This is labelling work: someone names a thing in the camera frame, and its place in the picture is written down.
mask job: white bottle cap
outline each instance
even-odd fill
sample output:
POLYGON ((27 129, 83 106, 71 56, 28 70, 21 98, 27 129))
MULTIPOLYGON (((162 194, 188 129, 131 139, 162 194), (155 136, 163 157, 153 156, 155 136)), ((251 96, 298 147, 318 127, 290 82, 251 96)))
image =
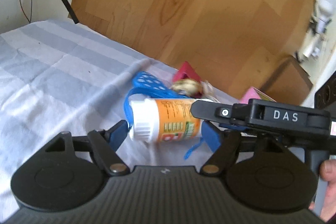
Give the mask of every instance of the white bottle cap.
POLYGON ((131 101, 133 126, 129 131, 131 140, 151 142, 159 131, 159 112, 153 99, 131 101))

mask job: wooden floor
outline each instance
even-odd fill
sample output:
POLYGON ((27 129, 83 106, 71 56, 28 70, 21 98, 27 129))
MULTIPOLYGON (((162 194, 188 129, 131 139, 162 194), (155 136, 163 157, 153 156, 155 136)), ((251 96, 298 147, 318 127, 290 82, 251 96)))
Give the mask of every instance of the wooden floor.
POLYGON ((81 23, 239 98, 299 48, 312 0, 72 0, 81 23))

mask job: round black disc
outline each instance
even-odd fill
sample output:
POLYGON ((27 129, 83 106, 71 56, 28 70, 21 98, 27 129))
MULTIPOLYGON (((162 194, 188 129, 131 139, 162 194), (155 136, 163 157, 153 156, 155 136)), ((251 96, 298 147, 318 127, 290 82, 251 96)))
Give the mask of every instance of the round black disc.
POLYGON ((19 204, 38 211, 64 211, 91 200, 104 178, 94 164, 65 153, 35 155, 13 175, 11 189, 19 204))
POLYGON ((226 183, 238 200, 263 211, 291 212, 307 208, 317 178, 303 163, 284 153, 266 153, 233 165, 226 183))

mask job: black tape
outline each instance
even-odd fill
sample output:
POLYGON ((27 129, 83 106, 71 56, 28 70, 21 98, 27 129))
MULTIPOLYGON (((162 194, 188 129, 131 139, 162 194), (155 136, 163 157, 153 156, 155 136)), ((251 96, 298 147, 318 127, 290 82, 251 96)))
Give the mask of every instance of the black tape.
POLYGON ((75 24, 79 23, 78 17, 76 16, 74 10, 72 9, 72 7, 71 7, 69 1, 68 1, 68 0, 61 0, 61 1, 63 2, 65 8, 68 10, 68 12, 69 12, 69 14, 70 14, 70 16, 71 16, 73 22, 74 22, 75 24))

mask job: orange label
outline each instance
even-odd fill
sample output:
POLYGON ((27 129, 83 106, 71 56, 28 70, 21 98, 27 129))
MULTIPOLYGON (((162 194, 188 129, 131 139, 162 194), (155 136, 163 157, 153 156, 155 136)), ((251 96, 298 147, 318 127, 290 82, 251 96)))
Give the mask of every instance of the orange label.
POLYGON ((194 99, 155 101, 160 119, 158 142, 189 139, 198 134, 201 121, 190 112, 194 99))

